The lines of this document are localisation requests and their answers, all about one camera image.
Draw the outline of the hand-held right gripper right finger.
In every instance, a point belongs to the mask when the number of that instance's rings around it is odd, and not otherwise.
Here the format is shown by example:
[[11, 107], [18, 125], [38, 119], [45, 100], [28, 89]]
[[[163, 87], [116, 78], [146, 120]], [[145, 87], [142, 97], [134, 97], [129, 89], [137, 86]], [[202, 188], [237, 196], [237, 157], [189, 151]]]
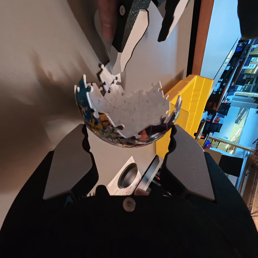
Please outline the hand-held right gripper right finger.
[[172, 195], [215, 200], [204, 151], [179, 125], [173, 125], [171, 130], [169, 151], [161, 168], [161, 185]]

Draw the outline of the pale wooden beam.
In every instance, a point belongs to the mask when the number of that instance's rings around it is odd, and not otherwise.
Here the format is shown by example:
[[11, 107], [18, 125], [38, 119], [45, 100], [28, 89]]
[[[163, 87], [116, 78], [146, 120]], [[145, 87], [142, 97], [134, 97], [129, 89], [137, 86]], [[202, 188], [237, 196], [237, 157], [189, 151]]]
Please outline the pale wooden beam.
[[233, 147], [236, 147], [236, 148], [248, 151], [248, 152], [251, 152], [251, 153], [256, 153], [258, 151], [257, 149], [254, 149], [254, 148], [251, 148], [251, 147], [248, 147], [248, 146], [244, 146], [242, 144], [238, 144], [238, 143], [235, 143], [235, 142], [232, 142], [232, 141], [229, 141], [229, 140], [226, 140], [226, 139], [222, 139], [222, 138], [219, 138], [219, 137], [209, 136], [208, 138], [212, 139], [212, 140], [215, 140], [215, 141], [218, 141], [218, 142], [221, 142], [221, 143], [224, 143], [224, 144], [228, 144], [230, 146], [233, 146]]

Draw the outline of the black square panel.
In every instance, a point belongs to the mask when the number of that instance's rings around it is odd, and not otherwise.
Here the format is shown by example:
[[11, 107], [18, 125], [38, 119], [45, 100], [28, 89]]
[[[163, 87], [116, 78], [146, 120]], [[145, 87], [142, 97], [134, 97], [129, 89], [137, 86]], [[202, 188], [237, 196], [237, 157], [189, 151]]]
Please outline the black square panel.
[[218, 165], [225, 174], [239, 177], [243, 158], [222, 155]]

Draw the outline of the person's left hand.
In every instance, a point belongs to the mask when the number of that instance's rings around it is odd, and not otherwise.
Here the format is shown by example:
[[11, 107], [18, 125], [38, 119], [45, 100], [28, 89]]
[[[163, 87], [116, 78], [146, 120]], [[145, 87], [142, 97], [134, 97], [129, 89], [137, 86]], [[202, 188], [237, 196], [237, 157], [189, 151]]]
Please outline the person's left hand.
[[112, 41], [117, 24], [117, 0], [98, 0], [98, 10], [103, 37]]

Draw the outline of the yellow plastic bin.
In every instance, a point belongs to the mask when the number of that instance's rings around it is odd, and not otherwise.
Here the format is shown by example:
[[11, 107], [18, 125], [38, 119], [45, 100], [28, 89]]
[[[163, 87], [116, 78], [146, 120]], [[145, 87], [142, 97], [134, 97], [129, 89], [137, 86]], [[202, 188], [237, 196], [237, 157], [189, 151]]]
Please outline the yellow plastic bin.
[[182, 105], [175, 124], [182, 127], [192, 137], [198, 130], [212, 85], [212, 79], [189, 75], [167, 92], [169, 95], [167, 99], [171, 103], [169, 113], [175, 109], [177, 98], [179, 95], [181, 96]]

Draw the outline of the grey flat slab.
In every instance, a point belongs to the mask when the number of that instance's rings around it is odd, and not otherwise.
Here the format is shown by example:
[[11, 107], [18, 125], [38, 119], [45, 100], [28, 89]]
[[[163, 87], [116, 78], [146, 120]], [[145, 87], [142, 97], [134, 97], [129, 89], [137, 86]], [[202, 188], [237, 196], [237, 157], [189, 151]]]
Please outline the grey flat slab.
[[147, 191], [147, 188], [149, 187], [154, 176], [157, 174], [158, 170], [162, 166], [162, 163], [163, 163], [163, 159], [158, 155], [156, 155], [152, 160], [151, 164], [149, 165], [149, 167], [147, 168], [147, 170], [145, 171], [144, 175], [142, 176], [142, 179], [138, 184], [139, 189]]

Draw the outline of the dark padded object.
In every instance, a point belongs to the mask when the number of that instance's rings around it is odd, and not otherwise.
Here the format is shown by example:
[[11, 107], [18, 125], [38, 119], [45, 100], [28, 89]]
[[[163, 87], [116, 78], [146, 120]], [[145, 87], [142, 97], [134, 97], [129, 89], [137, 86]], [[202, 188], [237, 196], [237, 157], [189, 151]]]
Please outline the dark padded object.
[[240, 32], [245, 39], [258, 38], [258, 1], [238, 0], [237, 14]]

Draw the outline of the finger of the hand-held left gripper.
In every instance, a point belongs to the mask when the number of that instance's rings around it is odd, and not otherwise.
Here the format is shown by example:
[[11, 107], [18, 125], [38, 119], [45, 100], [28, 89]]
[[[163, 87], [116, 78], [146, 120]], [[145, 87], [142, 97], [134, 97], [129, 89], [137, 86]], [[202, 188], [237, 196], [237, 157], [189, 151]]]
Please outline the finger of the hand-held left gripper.
[[158, 36], [158, 42], [165, 41], [169, 37], [189, 2], [188, 0], [165, 1], [165, 15]]
[[125, 70], [136, 45], [142, 39], [148, 26], [149, 12], [147, 10], [140, 10], [125, 44], [124, 50], [119, 52], [113, 45], [111, 46], [109, 63], [111, 74], [119, 74]]

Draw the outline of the half-built puzzle ball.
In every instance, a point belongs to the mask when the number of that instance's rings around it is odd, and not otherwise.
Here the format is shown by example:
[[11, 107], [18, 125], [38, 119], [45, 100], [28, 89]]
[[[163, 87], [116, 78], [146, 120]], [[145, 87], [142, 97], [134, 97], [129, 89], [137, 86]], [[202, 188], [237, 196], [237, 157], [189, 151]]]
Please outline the half-built puzzle ball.
[[95, 83], [86, 83], [83, 75], [74, 85], [76, 104], [85, 127], [119, 147], [141, 147], [162, 138], [175, 124], [182, 105], [179, 95], [171, 111], [169, 95], [164, 96], [160, 82], [152, 84], [148, 92], [139, 90], [130, 97], [116, 80], [104, 95], [102, 90]]

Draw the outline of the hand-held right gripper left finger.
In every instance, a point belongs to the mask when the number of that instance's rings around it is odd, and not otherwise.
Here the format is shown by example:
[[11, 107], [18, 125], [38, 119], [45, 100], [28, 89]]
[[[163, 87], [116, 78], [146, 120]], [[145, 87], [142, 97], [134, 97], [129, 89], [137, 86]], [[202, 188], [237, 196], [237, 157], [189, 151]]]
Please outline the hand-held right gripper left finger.
[[98, 182], [85, 124], [79, 124], [54, 149], [43, 199], [70, 194], [86, 197]]

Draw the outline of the storage shelves with goods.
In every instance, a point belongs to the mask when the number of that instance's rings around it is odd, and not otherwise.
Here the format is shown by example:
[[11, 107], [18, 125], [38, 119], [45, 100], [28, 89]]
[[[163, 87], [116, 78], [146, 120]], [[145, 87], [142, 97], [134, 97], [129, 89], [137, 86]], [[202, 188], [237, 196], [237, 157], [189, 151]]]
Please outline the storage shelves with goods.
[[234, 52], [212, 91], [212, 95], [222, 95], [223, 92], [232, 92], [235, 89], [237, 78], [244, 70], [243, 67], [248, 66], [248, 56], [255, 49], [254, 45], [256, 44], [257, 40], [255, 39], [245, 40], [241, 38], [238, 41]]

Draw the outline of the white puzzle piece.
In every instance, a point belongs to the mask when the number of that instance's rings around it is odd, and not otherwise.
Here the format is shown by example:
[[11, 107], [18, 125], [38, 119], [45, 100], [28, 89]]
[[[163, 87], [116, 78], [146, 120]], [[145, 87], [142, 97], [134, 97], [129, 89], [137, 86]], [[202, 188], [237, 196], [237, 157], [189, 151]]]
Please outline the white puzzle piece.
[[99, 78], [101, 82], [103, 83], [103, 88], [106, 92], [112, 89], [112, 84], [116, 82], [121, 82], [121, 74], [112, 75], [110, 72], [110, 66], [109, 63], [104, 66], [103, 64], [100, 65], [101, 71], [99, 74]]

